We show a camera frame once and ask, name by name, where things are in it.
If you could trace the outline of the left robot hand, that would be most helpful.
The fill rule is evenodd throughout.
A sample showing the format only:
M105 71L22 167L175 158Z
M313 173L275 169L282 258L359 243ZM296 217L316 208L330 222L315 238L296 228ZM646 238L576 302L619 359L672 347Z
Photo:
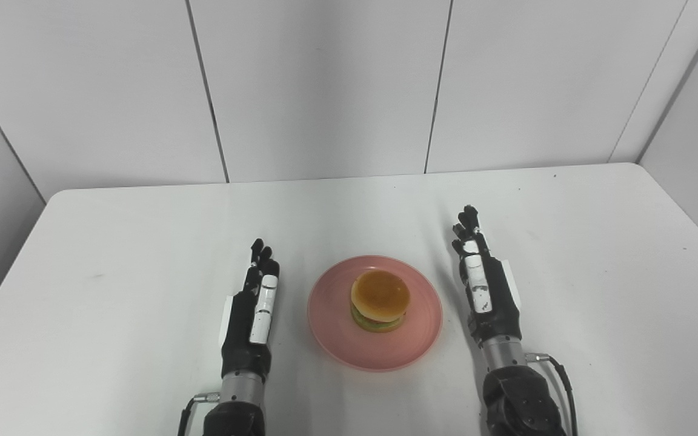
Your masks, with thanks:
M221 375L251 372L266 381L272 355L268 345L279 292L281 267L260 238L250 247L250 265L240 292L231 301L221 347Z

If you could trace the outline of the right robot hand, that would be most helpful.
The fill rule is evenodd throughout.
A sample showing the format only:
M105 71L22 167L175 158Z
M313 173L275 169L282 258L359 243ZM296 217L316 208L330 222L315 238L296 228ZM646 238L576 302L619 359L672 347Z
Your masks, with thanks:
M477 344L495 337L522 339L520 310L506 268L488 248L477 209L467 205L457 218L452 227L452 248L458 256L458 274L467 296L470 335Z

